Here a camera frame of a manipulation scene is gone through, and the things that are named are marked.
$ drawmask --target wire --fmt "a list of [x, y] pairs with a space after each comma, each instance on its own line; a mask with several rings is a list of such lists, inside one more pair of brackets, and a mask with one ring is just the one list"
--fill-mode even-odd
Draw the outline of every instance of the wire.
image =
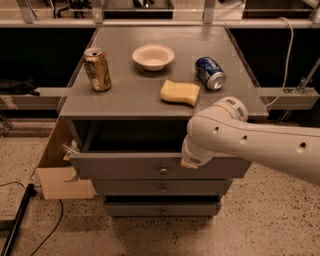
[[286, 82], [287, 82], [288, 66], [289, 66], [290, 53], [291, 53], [292, 42], [293, 42], [293, 37], [294, 37], [294, 31], [293, 31], [293, 28], [292, 28], [290, 21], [287, 18], [280, 17], [279, 20], [286, 22], [288, 24], [288, 26], [290, 27], [290, 31], [291, 31], [291, 38], [290, 38], [290, 43], [289, 43], [288, 52], [287, 52], [286, 66], [285, 66], [284, 78], [283, 78], [283, 84], [282, 84], [281, 90], [280, 90], [278, 96], [272, 102], [264, 105], [265, 107], [269, 107], [269, 106], [273, 105], [280, 98], [280, 95], [283, 92], [283, 89], [284, 89]]
[[1, 184], [0, 187], [4, 187], [4, 186], [7, 186], [7, 185], [10, 185], [10, 184], [19, 184], [20, 186], [22, 186], [24, 189], [27, 189], [21, 182], [19, 181], [11, 181], [11, 182], [8, 182], [8, 183], [5, 183], [5, 184]]
[[41, 242], [41, 244], [39, 244], [39, 246], [34, 250], [34, 252], [30, 256], [33, 256], [40, 249], [40, 247], [50, 238], [50, 236], [54, 233], [54, 231], [56, 231], [57, 227], [59, 226], [59, 224], [60, 224], [60, 222], [62, 220], [62, 217], [63, 217], [63, 203], [62, 203], [61, 199], [59, 200], [59, 202], [60, 202], [60, 205], [61, 205], [61, 213], [60, 213], [60, 217], [59, 217], [59, 220], [58, 220], [56, 226], [50, 232], [50, 234]]
[[30, 180], [30, 181], [32, 180], [33, 175], [35, 175], [36, 170], [37, 170], [37, 168], [34, 168], [34, 170], [33, 170], [32, 174], [31, 174], [31, 176], [30, 176], [30, 178], [29, 178], [29, 180]]

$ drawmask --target beer can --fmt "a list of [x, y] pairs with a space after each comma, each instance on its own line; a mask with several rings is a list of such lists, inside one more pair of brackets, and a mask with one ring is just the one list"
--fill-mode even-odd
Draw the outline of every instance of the beer can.
[[85, 50], [83, 63], [91, 87], [95, 91], [106, 91], [112, 86], [106, 54], [100, 48]]

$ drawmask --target counter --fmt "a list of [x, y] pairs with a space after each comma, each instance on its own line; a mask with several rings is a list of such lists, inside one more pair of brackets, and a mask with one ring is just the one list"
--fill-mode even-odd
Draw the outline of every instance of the counter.
[[[132, 60], [145, 44], [172, 48], [176, 58], [149, 72]], [[70, 156], [81, 178], [89, 178], [111, 216], [213, 216], [233, 178], [250, 162], [217, 153], [197, 171], [180, 166], [186, 124], [225, 96], [242, 100], [250, 119], [267, 111], [223, 27], [118, 26], [99, 28], [92, 46], [107, 54], [113, 86], [91, 89], [82, 67], [68, 91], [60, 118], [80, 147]], [[195, 61], [213, 57], [227, 75], [224, 87], [209, 91], [197, 78]], [[195, 108], [160, 99], [166, 79], [200, 86]]]

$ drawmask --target pepsi can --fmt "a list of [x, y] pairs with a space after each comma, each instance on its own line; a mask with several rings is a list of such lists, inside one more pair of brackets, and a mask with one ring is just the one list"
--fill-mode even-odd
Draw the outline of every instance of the pepsi can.
[[210, 57], [201, 57], [195, 64], [196, 72], [201, 82], [208, 89], [219, 90], [226, 81], [226, 74], [217, 62]]

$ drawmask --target drawer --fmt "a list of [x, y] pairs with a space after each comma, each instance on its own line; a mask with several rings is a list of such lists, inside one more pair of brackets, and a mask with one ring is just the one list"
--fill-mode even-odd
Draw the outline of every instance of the drawer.
[[106, 212], [110, 216], [214, 216], [219, 212], [221, 204], [216, 197], [114, 197], [105, 203]]
[[187, 122], [183, 119], [92, 120], [81, 151], [177, 153], [187, 134]]
[[232, 180], [93, 180], [98, 195], [225, 195]]
[[93, 180], [242, 178], [251, 164], [224, 155], [198, 169], [188, 169], [180, 165], [181, 153], [79, 153], [70, 160], [81, 178]]

